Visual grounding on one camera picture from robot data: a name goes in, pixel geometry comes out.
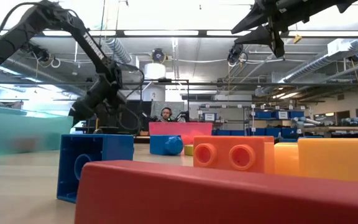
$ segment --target yellow toy brick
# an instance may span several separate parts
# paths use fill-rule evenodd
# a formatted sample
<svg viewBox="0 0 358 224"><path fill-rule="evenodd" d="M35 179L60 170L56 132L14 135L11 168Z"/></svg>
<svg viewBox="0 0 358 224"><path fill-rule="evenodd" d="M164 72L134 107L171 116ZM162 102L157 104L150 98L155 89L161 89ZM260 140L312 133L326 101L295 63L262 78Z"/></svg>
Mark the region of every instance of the yellow toy brick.
<svg viewBox="0 0 358 224"><path fill-rule="evenodd" d="M185 155L192 156L193 155L193 145L185 146Z"/></svg>
<svg viewBox="0 0 358 224"><path fill-rule="evenodd" d="M358 139L299 139L300 174L358 181Z"/></svg>
<svg viewBox="0 0 358 224"><path fill-rule="evenodd" d="M274 145L275 173L299 176L298 144L281 142Z"/></svg>

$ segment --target person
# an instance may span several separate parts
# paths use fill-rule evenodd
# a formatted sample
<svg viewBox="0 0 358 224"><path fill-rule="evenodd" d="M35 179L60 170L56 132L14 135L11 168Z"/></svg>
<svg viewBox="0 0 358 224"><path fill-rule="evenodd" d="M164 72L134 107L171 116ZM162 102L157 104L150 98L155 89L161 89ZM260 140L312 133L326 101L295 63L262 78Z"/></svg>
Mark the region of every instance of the person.
<svg viewBox="0 0 358 224"><path fill-rule="evenodd" d="M172 110L169 107L163 108L161 111L161 122L170 122L172 116Z"/></svg>

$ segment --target blue toy brick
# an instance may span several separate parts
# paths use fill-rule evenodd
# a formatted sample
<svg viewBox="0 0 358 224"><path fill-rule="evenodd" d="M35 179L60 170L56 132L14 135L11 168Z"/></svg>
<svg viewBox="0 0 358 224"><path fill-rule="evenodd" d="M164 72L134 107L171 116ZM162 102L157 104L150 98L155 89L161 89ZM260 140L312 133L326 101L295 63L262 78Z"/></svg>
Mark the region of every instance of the blue toy brick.
<svg viewBox="0 0 358 224"><path fill-rule="evenodd" d="M280 131L281 128L266 128L266 136L274 136L277 138Z"/></svg>
<svg viewBox="0 0 358 224"><path fill-rule="evenodd" d="M161 156L175 156L183 150L183 141L178 135L150 136L150 153Z"/></svg>
<svg viewBox="0 0 358 224"><path fill-rule="evenodd" d="M289 118L301 118L303 116L305 116L304 111L290 111L288 114Z"/></svg>
<svg viewBox="0 0 358 224"><path fill-rule="evenodd" d="M270 118L272 118L272 112L270 112L270 111L257 111L255 113L255 118L258 118L258 119L270 119Z"/></svg>
<svg viewBox="0 0 358 224"><path fill-rule="evenodd" d="M219 136L229 136L230 134L230 130L216 130L216 135Z"/></svg>
<svg viewBox="0 0 358 224"><path fill-rule="evenodd" d="M233 130L230 131L231 136L244 136L244 130Z"/></svg>
<svg viewBox="0 0 358 224"><path fill-rule="evenodd" d="M64 134L60 145L57 199L75 203L82 167L91 161L133 160L134 137Z"/></svg>

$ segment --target red toy brick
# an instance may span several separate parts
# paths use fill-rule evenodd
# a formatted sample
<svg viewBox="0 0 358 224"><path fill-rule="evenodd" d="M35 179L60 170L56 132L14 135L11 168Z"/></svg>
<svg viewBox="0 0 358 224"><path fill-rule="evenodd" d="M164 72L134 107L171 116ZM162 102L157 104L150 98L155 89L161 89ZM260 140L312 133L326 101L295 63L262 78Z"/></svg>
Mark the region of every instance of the red toy brick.
<svg viewBox="0 0 358 224"><path fill-rule="evenodd" d="M265 137L196 136L193 165L273 174L274 145Z"/></svg>
<svg viewBox="0 0 358 224"><path fill-rule="evenodd" d="M76 224L358 223L358 183L89 162L75 215Z"/></svg>

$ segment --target robotic arm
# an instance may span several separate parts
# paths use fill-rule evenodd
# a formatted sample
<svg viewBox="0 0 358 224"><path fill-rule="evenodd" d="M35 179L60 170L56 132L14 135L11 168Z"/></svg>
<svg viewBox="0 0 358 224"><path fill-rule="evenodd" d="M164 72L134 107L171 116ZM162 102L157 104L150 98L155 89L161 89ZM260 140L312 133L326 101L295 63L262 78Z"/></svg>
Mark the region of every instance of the robotic arm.
<svg viewBox="0 0 358 224"><path fill-rule="evenodd" d="M16 26L0 36L0 65L43 30L64 30L73 36L92 60L99 77L98 81L87 91L86 96L75 101L71 107L69 116L74 118L73 125L92 117L96 106L103 101L113 108L124 105L126 98L119 91L122 88L121 69L115 61L103 53L75 12L76 16L73 16L69 9L61 8L57 2L42 0L37 3L18 4L8 13L7 17L16 8L26 4L34 6L26 11ZM6 20L7 18L2 22L0 30L3 29Z"/></svg>

